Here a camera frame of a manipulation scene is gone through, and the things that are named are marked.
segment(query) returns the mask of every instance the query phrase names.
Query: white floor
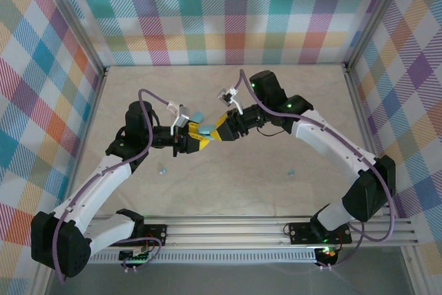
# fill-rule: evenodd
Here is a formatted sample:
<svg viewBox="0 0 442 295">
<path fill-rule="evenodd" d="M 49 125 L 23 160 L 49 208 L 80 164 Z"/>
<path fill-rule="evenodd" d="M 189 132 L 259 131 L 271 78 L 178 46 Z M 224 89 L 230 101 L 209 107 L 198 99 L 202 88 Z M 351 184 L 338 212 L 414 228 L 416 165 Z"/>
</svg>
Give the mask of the white floor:
<svg viewBox="0 0 442 295">
<path fill-rule="evenodd" d="M 341 133 L 362 144 L 356 116 L 340 66 L 242 66 L 248 77 L 272 70 L 287 96 L 299 94 Z M 202 111 L 213 124 L 227 111 L 217 100 L 221 88 L 238 79 L 239 66 L 112 67 L 86 144 L 76 187 L 99 164 L 124 125 L 137 91 L 148 88 L 166 100 Z M 238 94 L 252 104 L 246 88 Z M 146 96 L 163 125 L 171 124 L 165 107 Z M 262 131 L 279 128 L 267 124 Z M 160 175 L 164 166 L 167 174 Z M 288 172 L 294 169 L 295 176 Z M 340 199 L 349 183 L 323 156 L 286 133 L 264 137 L 252 130 L 235 142 L 212 141 L 199 153 L 172 157 L 171 148 L 151 149 L 142 166 L 106 201 L 100 213 L 121 208 L 145 216 L 255 215 L 308 216 Z"/>
</svg>

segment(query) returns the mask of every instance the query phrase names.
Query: metal extrusion frame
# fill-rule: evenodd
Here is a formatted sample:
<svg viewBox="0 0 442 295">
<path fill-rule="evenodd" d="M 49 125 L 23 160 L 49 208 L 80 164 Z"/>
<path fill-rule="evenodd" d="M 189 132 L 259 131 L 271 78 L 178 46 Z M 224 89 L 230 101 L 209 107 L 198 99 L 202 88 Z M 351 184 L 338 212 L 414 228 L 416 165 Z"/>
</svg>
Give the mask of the metal extrusion frame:
<svg viewBox="0 0 442 295">
<path fill-rule="evenodd" d="M 110 216 L 96 217 L 93 222 L 107 218 Z M 152 263 L 311 263 L 316 261 L 314 250 L 326 245 L 291 245 L 289 236 L 283 231 L 287 223 L 308 221 L 308 217 L 291 216 L 146 217 L 148 224 L 167 225 L 167 241 L 161 250 L 162 255 Z M 365 223 L 365 231 L 370 236 L 381 237 L 389 225 L 390 217 L 375 216 Z M 351 235 L 353 243 L 347 247 L 355 246 L 360 238 L 355 231 Z M 412 247 L 417 244 L 411 222 L 397 219 L 389 241 L 378 243 L 364 239 L 361 246 Z M 91 257 L 90 263 L 118 263 L 119 250 L 131 249 L 136 250 L 137 247 L 108 247 Z"/>
<path fill-rule="evenodd" d="M 72 7 L 69 0 L 54 0 L 57 4 L 60 13 L 63 15 L 70 29 L 76 36 L 79 44 L 84 49 L 85 53 L 88 55 L 89 60 L 99 72 L 105 72 L 105 65 L 99 58 L 97 51 L 95 50 L 90 37 L 84 30 L 83 26 L 80 23 L 79 17 L 75 13 L 74 8 Z"/>
<path fill-rule="evenodd" d="M 375 155 L 378 155 L 373 135 L 369 129 L 367 117 L 365 116 L 363 107 L 361 105 L 358 89 L 354 83 L 354 80 L 352 79 L 352 76 L 349 74 L 346 64 L 343 64 L 343 72 L 365 148 Z M 417 245 L 402 245 L 401 251 L 415 293 L 419 295 L 436 294 L 434 283 L 431 280 L 427 267 L 423 263 L 421 249 Z"/>
<path fill-rule="evenodd" d="M 387 12 L 387 9 L 392 1 L 393 0 L 378 0 L 378 3 L 370 16 L 368 23 L 362 31 L 361 37 L 359 37 L 353 53 L 347 62 L 347 69 L 350 74 L 354 70 L 355 65 L 358 63 L 358 60 L 361 58 L 365 48 L 372 39 L 376 28 L 384 17 L 384 14 Z"/>
<path fill-rule="evenodd" d="M 72 170 L 73 176 L 70 179 L 68 186 L 66 187 L 63 199 L 66 199 L 69 196 L 70 192 L 72 191 L 73 185 L 75 183 L 75 178 L 77 175 L 79 164 L 81 162 L 81 159 L 83 158 L 84 147 L 86 145 L 86 142 L 88 141 L 90 128 L 92 126 L 93 120 L 95 119 L 95 115 L 97 114 L 99 101 L 102 97 L 105 83 L 106 83 L 106 72 L 104 72 L 104 74 L 99 79 L 97 85 L 97 92 L 95 93 L 95 98 L 92 104 L 92 108 L 90 110 L 90 116 L 86 123 L 84 138 L 80 143 L 78 150 L 79 153 L 73 165 L 73 170 Z M 42 264 L 38 264 L 37 270 L 35 272 L 35 277 L 32 280 L 32 285 L 28 288 L 27 295 L 39 295 L 39 294 L 44 295 L 46 293 L 46 289 L 50 283 L 50 280 L 53 277 L 54 277 L 53 270 Z"/>
</svg>

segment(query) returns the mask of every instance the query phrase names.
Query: yellow object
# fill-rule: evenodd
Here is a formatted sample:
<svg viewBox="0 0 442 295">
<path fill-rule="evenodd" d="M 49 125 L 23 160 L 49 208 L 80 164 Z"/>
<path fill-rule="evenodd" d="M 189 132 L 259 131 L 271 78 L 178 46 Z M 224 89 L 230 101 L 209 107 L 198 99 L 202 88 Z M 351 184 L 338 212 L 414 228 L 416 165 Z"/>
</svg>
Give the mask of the yellow object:
<svg viewBox="0 0 442 295">
<path fill-rule="evenodd" d="M 197 124 L 195 122 L 189 123 L 189 136 L 192 137 L 195 140 L 200 141 L 200 151 L 204 149 L 207 144 L 210 142 L 209 138 L 204 137 L 203 135 L 200 135 L 198 133 L 198 127 L 200 124 Z"/>
<path fill-rule="evenodd" d="M 227 113 L 225 113 L 215 124 L 215 130 L 210 133 L 210 136 L 213 137 L 215 140 L 222 141 L 220 134 L 218 133 L 218 128 L 226 121 L 227 119 Z"/>
</svg>

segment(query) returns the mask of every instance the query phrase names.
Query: blue object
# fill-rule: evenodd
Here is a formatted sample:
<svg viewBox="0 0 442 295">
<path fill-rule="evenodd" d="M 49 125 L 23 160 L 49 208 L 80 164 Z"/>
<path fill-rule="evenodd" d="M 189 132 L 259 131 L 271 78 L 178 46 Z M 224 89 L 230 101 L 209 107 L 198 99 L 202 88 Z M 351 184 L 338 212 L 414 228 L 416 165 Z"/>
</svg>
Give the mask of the blue object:
<svg viewBox="0 0 442 295">
<path fill-rule="evenodd" d="M 203 112 L 196 112 L 192 115 L 191 121 L 196 122 L 197 124 L 200 124 L 204 121 L 204 114 Z"/>
<path fill-rule="evenodd" d="M 198 127 L 198 133 L 201 135 L 210 135 L 214 131 L 216 126 L 214 124 L 203 124 Z"/>
</svg>

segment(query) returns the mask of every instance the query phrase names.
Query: colorful checkered pattern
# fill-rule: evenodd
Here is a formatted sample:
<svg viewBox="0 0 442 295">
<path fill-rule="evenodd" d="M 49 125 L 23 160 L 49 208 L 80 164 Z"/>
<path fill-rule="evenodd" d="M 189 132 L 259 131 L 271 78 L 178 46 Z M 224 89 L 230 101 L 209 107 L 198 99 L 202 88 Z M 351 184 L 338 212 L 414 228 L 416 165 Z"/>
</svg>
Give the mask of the colorful checkered pattern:
<svg viewBox="0 0 442 295">
<path fill-rule="evenodd" d="M 102 61 L 119 66 L 341 63 L 370 11 L 370 0 L 71 3 Z"/>
<path fill-rule="evenodd" d="M 374 9 L 377 7 L 377 5 L 379 4 L 380 0 L 371 0 L 370 4 L 368 5 L 364 17 L 361 20 L 361 22 L 359 23 L 359 27 L 358 30 L 356 31 L 356 33 L 353 36 L 352 42 L 350 44 L 350 47 L 348 48 L 344 60 L 343 62 L 348 62 L 350 57 L 352 56 L 352 53 L 354 52 L 354 49 L 356 47 L 356 44 L 359 42 L 359 40 L 361 39 L 361 35 L 365 29 L 365 27 L 367 26 L 368 21 L 370 20 L 370 18 L 372 17 L 373 11 Z"/>
<path fill-rule="evenodd" d="M 63 196 L 99 81 L 53 0 L 0 0 L 0 294 L 34 277 L 30 222 Z"/>
<path fill-rule="evenodd" d="M 354 75 L 442 294 L 442 0 L 393 0 Z"/>
</svg>

